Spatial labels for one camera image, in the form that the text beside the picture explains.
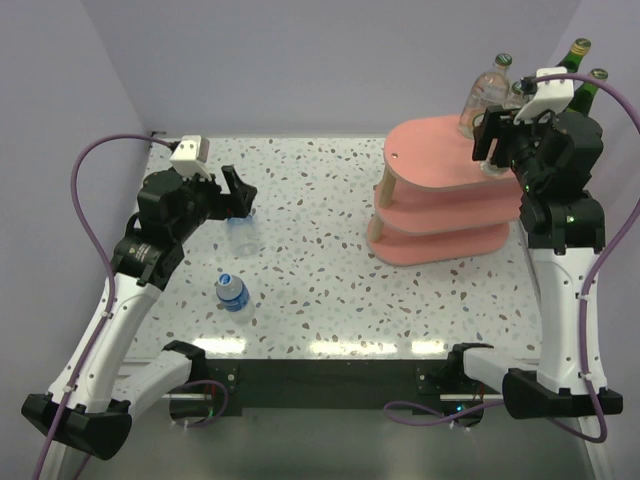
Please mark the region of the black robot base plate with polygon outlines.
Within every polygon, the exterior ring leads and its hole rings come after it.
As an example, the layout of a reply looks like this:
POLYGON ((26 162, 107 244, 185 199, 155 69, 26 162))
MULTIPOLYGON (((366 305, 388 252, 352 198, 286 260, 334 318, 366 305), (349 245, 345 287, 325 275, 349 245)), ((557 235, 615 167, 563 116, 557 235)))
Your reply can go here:
POLYGON ((443 360, 209 360, 210 377, 229 392, 226 416, 245 409, 381 410, 404 400, 452 415, 495 391, 456 374, 443 360))

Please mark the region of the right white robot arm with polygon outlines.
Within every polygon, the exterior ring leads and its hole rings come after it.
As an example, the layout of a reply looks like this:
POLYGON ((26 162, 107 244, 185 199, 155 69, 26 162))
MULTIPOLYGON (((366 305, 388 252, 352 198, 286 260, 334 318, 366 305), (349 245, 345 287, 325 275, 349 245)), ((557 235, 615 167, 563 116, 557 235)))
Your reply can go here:
POLYGON ((487 109, 474 130, 472 158, 504 166, 522 189, 520 222, 538 288, 542 346, 536 364, 486 344, 457 345, 448 386, 479 382, 501 393, 516 419, 618 415, 599 357, 597 275, 606 247, 605 215, 586 190, 603 151, 602 129, 580 113, 543 111, 519 121, 516 110, 487 109))

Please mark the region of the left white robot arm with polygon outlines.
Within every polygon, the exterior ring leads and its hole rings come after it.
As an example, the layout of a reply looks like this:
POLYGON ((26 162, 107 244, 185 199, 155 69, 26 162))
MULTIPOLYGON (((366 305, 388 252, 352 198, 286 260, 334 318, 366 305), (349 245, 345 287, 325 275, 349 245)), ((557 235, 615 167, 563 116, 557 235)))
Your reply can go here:
POLYGON ((206 221, 246 217, 257 189, 231 165, 213 179, 174 169, 148 175, 138 211, 114 249, 104 297, 67 370, 46 394, 31 394, 21 413, 43 434, 101 460, 124 445, 136 417, 169 391, 196 392, 211 377, 203 349, 173 340, 149 365, 116 387, 116 376, 141 321, 184 258, 183 245, 206 221))

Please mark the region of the green glass bottle gold cap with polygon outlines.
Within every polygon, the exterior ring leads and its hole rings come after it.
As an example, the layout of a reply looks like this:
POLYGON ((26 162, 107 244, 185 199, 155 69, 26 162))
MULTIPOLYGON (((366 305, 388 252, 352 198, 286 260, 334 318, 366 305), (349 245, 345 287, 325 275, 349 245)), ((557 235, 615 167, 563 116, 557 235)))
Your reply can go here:
POLYGON ((568 73, 577 73, 584 57, 588 54, 592 43, 587 38, 577 38, 573 41, 569 51, 557 64, 557 67, 564 67, 568 73))

